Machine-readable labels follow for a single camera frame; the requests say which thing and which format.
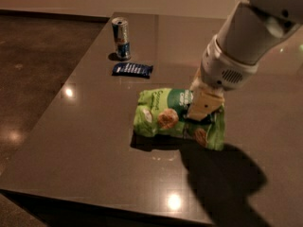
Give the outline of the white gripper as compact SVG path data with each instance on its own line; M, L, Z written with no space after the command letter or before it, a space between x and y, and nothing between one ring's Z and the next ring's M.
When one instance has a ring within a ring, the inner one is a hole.
M237 62L226 56L214 36L207 45L201 67L195 73L190 85L193 99L187 110L187 117L201 121L224 104L225 91L242 87L258 70L258 64ZM213 87L202 86L202 82Z

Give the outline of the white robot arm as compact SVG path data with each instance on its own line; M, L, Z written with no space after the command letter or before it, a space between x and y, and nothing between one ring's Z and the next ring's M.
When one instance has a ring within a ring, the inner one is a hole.
M207 45L190 90L187 118L200 121L223 105L223 92L256 74L259 60L303 24L303 0L239 2Z

